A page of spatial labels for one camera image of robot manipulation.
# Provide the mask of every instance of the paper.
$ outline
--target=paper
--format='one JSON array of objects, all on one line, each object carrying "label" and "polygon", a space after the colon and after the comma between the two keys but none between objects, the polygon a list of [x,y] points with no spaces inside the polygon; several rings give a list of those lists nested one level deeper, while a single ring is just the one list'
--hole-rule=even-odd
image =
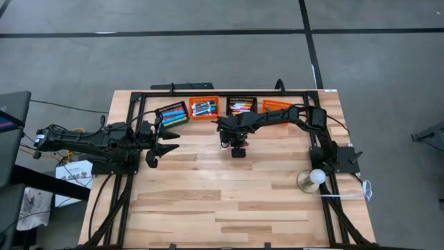
[{"label": "paper", "polygon": [[50,192],[25,188],[16,229],[25,231],[42,224],[48,226],[52,196]]},{"label": "paper", "polygon": [[[57,179],[60,180],[66,180],[69,181],[70,183],[76,184],[76,185],[80,185],[79,183],[82,183],[82,186],[85,186],[89,189],[91,189],[92,187],[92,175],[91,175],[91,169],[92,169],[92,163],[90,163],[87,160],[82,160],[79,162],[71,162],[65,165],[66,169],[64,167],[57,167],[55,169],[55,177]],[[55,196],[55,202],[54,205],[56,207],[60,206],[66,206],[69,204],[73,204],[76,202],[79,202],[80,200],[78,199],[70,199],[67,200],[69,197],[64,197],[61,195],[56,195]]]}]

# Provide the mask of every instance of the white cable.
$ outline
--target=white cable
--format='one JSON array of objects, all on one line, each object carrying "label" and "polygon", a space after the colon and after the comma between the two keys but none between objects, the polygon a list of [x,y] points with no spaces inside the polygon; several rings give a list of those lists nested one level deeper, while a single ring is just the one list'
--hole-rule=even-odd
[{"label": "white cable", "polygon": [[364,197],[367,199],[367,201],[370,201],[371,197],[373,196],[372,191],[372,183],[368,180],[365,180],[362,182],[362,192],[364,194],[314,194],[317,197]]}]

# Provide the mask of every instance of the white ball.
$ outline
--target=white ball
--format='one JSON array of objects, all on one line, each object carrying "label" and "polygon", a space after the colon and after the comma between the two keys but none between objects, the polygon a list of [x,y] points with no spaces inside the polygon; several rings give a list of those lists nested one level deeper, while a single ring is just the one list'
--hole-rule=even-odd
[{"label": "white ball", "polygon": [[324,183],[326,178],[324,171],[320,169],[314,169],[310,173],[310,180],[316,184]]}]

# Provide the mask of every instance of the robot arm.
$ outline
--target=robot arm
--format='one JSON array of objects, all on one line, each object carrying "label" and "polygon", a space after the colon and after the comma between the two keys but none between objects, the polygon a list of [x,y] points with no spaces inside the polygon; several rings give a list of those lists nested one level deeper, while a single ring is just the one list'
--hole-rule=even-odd
[{"label": "robot arm", "polygon": [[68,131],[57,125],[50,125],[37,131],[34,147],[38,151],[59,151],[61,149],[88,153],[98,156],[93,161],[115,165],[131,165],[134,152],[148,149],[146,162],[149,167],[157,167],[156,156],[179,147],[177,144],[160,144],[159,138],[164,140],[180,137],[164,129],[162,123],[149,124],[142,122],[142,129],[134,133],[129,124],[124,122],[104,126],[93,133]]},{"label": "robot arm", "polygon": [[[307,121],[300,119],[300,113],[307,112]],[[220,117],[215,123],[220,133],[221,146],[233,147],[232,157],[243,158],[246,156],[245,140],[249,133],[254,133],[262,126],[292,123],[303,131],[316,134],[323,150],[323,163],[331,167],[337,165],[338,145],[333,141],[327,129],[327,112],[322,108],[311,106],[292,106],[284,110],[276,110],[257,114],[245,112],[230,117]]]}]

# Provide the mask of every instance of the wooden tabletop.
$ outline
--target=wooden tabletop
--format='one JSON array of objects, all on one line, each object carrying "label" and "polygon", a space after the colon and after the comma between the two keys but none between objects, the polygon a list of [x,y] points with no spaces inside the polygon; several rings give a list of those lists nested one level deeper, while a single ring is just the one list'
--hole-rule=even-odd
[{"label": "wooden tabletop", "polygon": [[[211,90],[203,91],[211,95]],[[131,92],[114,93],[109,124],[126,120]],[[259,110],[263,99],[302,103],[300,97],[257,98]],[[319,98],[329,115],[345,123],[338,92],[319,90]],[[178,101],[188,103],[188,97],[149,97],[145,110]],[[220,105],[225,110],[225,98],[220,98]],[[152,122],[154,116],[144,119]],[[331,119],[327,125],[339,146],[350,143],[340,125]],[[230,150],[221,148],[216,124],[209,120],[190,120],[170,131],[181,136],[164,143],[180,147],[162,157],[157,169],[149,168],[144,161],[146,152],[142,154],[131,194],[125,248],[168,247],[170,243],[178,247],[262,247],[264,242],[274,247],[329,246],[321,198],[296,185],[298,174],[311,169],[308,133],[292,124],[260,128],[248,135],[246,158],[233,159]],[[362,193],[351,175],[336,177],[341,194]],[[94,180],[79,244],[87,241],[92,206],[104,180],[105,176]],[[114,177],[99,198],[93,232],[108,213],[113,185]],[[374,242],[364,198],[342,198],[342,204],[355,227]],[[117,241],[119,219],[120,214],[114,221],[111,243]],[[334,212],[332,219],[340,242]]]}]

